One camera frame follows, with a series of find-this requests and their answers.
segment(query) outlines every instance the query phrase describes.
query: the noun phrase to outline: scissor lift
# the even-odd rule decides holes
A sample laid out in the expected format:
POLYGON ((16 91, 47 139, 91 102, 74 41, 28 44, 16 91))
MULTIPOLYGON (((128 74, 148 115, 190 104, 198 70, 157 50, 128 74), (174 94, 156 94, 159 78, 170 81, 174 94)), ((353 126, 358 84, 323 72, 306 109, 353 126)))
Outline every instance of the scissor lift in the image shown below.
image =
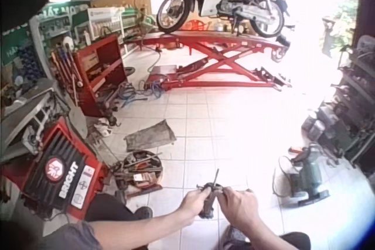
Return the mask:
POLYGON ((136 38, 127 43, 136 43, 142 48, 143 45, 156 45, 157 49, 162 44, 176 43, 177 46, 184 45, 189 49, 195 49, 207 57, 195 61, 184 67, 155 66, 146 84, 150 85, 156 81, 162 81, 165 90, 178 87, 274 87, 291 86, 278 74, 271 74, 265 68, 260 70, 248 70, 236 63, 236 60, 250 54, 262 52, 265 48, 271 48, 272 52, 285 53, 287 47, 271 42, 258 36, 236 36, 227 32, 212 31, 177 31, 173 34, 149 33, 144 37, 136 38), (219 51, 215 45, 220 44, 219 51), (234 56, 226 57, 224 54, 237 51, 234 56), (217 63, 206 66, 210 59, 217 63), (231 73, 246 76, 249 81, 207 81, 196 78, 207 73, 231 73))

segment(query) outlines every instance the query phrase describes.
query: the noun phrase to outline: red tool cabinet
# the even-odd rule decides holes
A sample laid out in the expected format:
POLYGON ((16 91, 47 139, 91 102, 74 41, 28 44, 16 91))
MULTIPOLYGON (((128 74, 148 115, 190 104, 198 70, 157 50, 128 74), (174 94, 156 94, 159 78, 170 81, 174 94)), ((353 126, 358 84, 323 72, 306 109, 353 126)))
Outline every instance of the red tool cabinet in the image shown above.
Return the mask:
POLYGON ((117 96, 118 86, 127 81, 116 35, 73 53, 74 63, 82 77, 83 87, 77 89, 78 104, 83 114, 106 117, 108 103, 117 96), (103 101, 102 93, 109 93, 103 101))

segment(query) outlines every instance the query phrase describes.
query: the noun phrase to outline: bench grinder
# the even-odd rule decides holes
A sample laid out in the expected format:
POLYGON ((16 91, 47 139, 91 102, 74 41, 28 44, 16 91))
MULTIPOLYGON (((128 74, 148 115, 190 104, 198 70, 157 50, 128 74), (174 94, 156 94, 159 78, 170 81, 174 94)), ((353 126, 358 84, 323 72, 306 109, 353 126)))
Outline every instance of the bench grinder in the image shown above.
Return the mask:
POLYGON ((321 147, 317 143, 310 143, 291 159, 293 166, 302 167, 298 174, 289 174, 291 197, 303 197, 305 193, 309 196, 308 199, 300 200, 298 206, 306 206, 329 197, 328 190, 318 191, 318 187, 322 184, 322 175, 316 160, 321 155, 321 147))

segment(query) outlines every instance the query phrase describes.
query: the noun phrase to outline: person's knee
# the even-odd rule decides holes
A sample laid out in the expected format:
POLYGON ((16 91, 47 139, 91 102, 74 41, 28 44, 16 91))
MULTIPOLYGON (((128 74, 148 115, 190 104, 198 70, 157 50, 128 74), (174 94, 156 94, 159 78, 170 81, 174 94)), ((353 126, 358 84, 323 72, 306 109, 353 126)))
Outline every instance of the person's knee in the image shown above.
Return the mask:
POLYGON ((294 247, 298 248, 299 250, 310 250, 311 249, 311 241, 310 237, 303 233, 303 232, 290 232, 288 234, 284 234, 281 238, 294 247))

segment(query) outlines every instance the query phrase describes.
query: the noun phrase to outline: green sign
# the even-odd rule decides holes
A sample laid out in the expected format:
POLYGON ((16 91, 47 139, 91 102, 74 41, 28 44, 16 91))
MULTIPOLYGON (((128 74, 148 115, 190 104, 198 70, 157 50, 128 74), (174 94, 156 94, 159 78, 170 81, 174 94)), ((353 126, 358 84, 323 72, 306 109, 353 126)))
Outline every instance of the green sign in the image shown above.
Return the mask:
POLYGON ((27 23, 9 29, 1 34, 1 64, 13 62, 18 57, 18 47, 31 43, 29 25, 27 23))
MULTIPOLYGON (((68 13, 70 16, 90 7, 90 1, 71 1, 66 3, 48 4, 41 10, 39 20, 53 18, 54 16, 68 13)), ((1 34, 1 64, 3 66, 17 58, 18 47, 32 42, 28 23, 7 30, 1 34)))
POLYGON ((90 7, 90 1, 71 1, 65 3, 47 4, 42 9, 42 14, 38 15, 39 19, 53 18, 61 14, 74 15, 90 7))

